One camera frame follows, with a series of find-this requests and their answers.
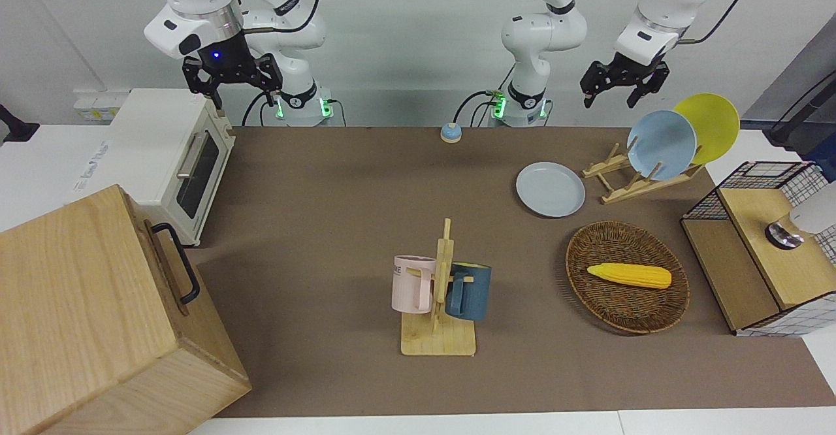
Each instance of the black handle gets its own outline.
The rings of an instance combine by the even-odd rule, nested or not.
[[[185,272],[189,275],[189,281],[191,282],[191,291],[186,293],[185,296],[180,298],[180,303],[182,304],[189,304],[197,298],[197,295],[201,293],[201,284],[197,281],[197,275],[195,275],[195,271],[191,269],[191,263],[189,263],[189,257],[185,256],[185,250],[183,250],[183,244],[180,243],[180,238],[177,236],[177,232],[174,230],[174,227],[171,226],[169,223],[160,223],[155,224],[152,226],[152,233],[160,233],[162,231],[168,231],[171,235],[171,238],[174,239],[174,247],[177,248],[177,253],[180,254],[180,260],[183,261],[183,266],[185,266]]]
[[[3,105],[0,105],[0,121],[8,126],[8,135],[3,141],[29,141],[40,126],[37,123],[24,122],[13,116]]]

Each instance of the plate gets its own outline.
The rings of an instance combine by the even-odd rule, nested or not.
[[[586,198],[579,177],[555,162],[526,165],[517,175],[517,194],[531,211],[549,218],[573,214]]]
[[[658,110],[646,114],[636,123],[627,137],[627,146],[639,137],[627,153],[630,165],[642,176],[651,175],[656,164],[662,167],[654,174],[654,181],[666,181],[688,168],[696,152],[696,134],[688,120],[672,110]]]
[[[740,115],[732,102],[716,93],[697,93],[679,102],[674,111],[687,118],[696,132],[699,152],[693,164],[719,159],[732,148],[740,132]]]

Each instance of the dark blue mug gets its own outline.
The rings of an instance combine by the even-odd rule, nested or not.
[[[452,283],[444,311],[458,319],[482,320],[487,313],[490,267],[478,263],[454,262],[450,268]]]

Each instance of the robotic arm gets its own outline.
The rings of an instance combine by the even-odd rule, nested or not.
[[[290,118],[319,95],[310,64],[301,55],[283,54],[325,41],[325,24],[302,0],[262,0],[271,10],[251,12],[242,12],[239,0],[167,1],[144,34],[164,54],[184,57],[192,92],[211,97],[220,108],[220,84],[250,84],[266,93],[271,106],[284,99]],[[197,57],[190,56],[195,52]],[[311,104],[319,113],[314,125],[323,119],[319,102]]]
[[[516,61],[502,88],[510,101],[501,110],[501,120],[510,126],[534,125],[543,112],[551,73],[543,52],[576,48],[586,37],[586,19],[574,0],[543,1],[547,12],[515,16],[502,27],[502,44]]]
[[[668,77],[662,61],[680,41],[707,0],[640,0],[633,18],[615,42],[610,64],[594,61],[580,81],[589,108],[595,97],[615,86],[635,86],[627,98],[633,108],[648,93],[657,93]]]

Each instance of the oven handle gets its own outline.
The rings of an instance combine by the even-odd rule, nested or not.
[[[206,147],[206,141],[209,141],[208,131],[195,133],[194,136],[191,137],[189,150],[185,153],[185,158],[183,159],[183,163],[180,165],[180,169],[177,170],[178,179],[191,179],[191,176],[194,175],[195,169],[197,168],[197,161],[200,161],[203,148]]]
[[[191,263],[189,262],[189,257],[185,256],[185,250],[183,250],[183,244],[180,243],[180,238],[177,236],[177,232],[174,230],[174,227],[171,226],[169,223],[159,223],[152,226],[152,233],[161,233],[163,231],[168,231],[171,235],[171,239],[174,240],[174,247],[177,248],[177,253],[180,256],[180,260],[183,261],[183,266],[185,267],[186,274],[189,275],[189,281],[191,282],[191,291],[186,293],[184,296],[180,297],[180,303],[182,304],[189,304],[197,298],[197,295],[201,292],[201,284],[197,281],[197,275],[195,275],[195,271],[191,268]]]

